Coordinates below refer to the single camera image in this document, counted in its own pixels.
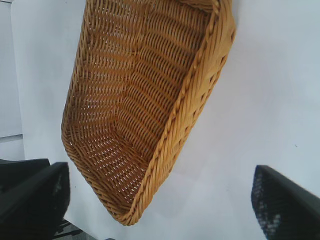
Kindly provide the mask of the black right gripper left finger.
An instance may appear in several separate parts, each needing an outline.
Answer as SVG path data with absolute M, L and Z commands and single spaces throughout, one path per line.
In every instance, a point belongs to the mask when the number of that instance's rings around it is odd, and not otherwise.
M 0 238 L 51 240 L 71 199 L 66 162 L 0 163 Z

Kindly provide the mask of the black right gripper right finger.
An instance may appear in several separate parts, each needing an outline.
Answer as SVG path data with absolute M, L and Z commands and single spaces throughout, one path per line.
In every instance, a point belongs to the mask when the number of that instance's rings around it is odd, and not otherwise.
M 320 238 L 320 198 L 273 168 L 255 167 L 250 198 L 266 239 Z

